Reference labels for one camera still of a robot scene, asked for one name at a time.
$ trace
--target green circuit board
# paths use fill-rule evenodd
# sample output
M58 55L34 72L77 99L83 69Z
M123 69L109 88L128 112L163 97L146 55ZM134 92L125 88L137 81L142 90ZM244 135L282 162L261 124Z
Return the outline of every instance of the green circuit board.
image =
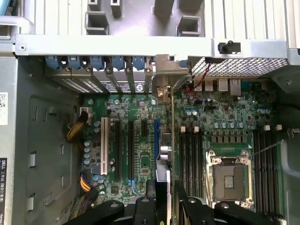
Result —
M242 95L237 98L222 92L198 92L196 96L176 93L174 100L175 117L175 165L176 179L180 179L180 173L187 173L182 168L182 157L180 154L180 128L186 127L187 133L193 133L194 127L199 127L201 148L198 155L202 155L201 168L204 171L206 152L213 149L219 156L240 155L242 150L247 149L249 154L253 153L254 140L253 130L263 130L265 125L272 129L276 126L276 112L273 103L276 101L276 90L255 91L255 88L245 88ZM99 167L100 162L100 131L93 126L94 122L100 121L102 117L110 118L109 137L109 173L102 176L103 183L90 180L99 191L98 203L105 200L115 199L128 203L135 195L144 195L146 192L146 181L154 177L154 120L160 120L160 129L168 129L170 126L170 105L158 105L157 99L152 95L90 95L84 99L84 107L90 107L93 111L92 124L87 126L84 139L91 140L93 147L90 151L90 163L84 165L96 174L93 168ZM116 177L115 164L117 159L116 140L114 124L121 123L121 176ZM128 168L128 122L134 121L134 181L129 179ZM147 123L147 134L143 134L142 121ZM201 197L205 197L205 182L197 180L197 185L202 186Z

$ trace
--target ventilation grille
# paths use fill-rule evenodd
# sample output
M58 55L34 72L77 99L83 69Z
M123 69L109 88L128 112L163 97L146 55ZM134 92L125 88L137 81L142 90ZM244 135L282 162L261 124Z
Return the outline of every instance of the ventilation grille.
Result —
M70 86L71 88L74 88L82 93L89 93L88 90L86 90L85 88L83 88L82 86L80 86L79 84L77 84L75 81L71 79L62 79L61 81L64 82L67 86Z
M227 59L219 64L211 64L206 76L259 77L286 65L286 59ZM205 58L201 58L193 67L192 74L203 75L207 66Z
M88 88L92 89L96 93L101 93L103 92L102 90L99 89L92 81L86 80L86 79L80 79L82 83L84 83Z

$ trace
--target barcode label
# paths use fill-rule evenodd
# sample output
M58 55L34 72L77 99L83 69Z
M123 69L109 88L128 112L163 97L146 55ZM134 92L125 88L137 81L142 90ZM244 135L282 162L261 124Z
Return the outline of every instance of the barcode label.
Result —
M0 92L0 125L8 124L8 93Z

